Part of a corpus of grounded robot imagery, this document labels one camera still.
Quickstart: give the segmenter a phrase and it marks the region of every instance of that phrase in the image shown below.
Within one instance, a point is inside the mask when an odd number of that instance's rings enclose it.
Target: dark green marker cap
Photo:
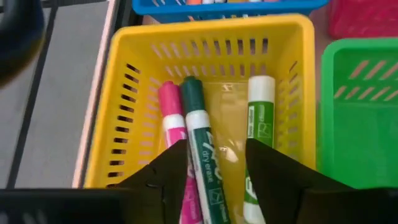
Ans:
[[[182,101],[185,114],[205,109],[205,97],[203,95],[203,84],[200,80],[190,76],[184,78],[180,85]]]

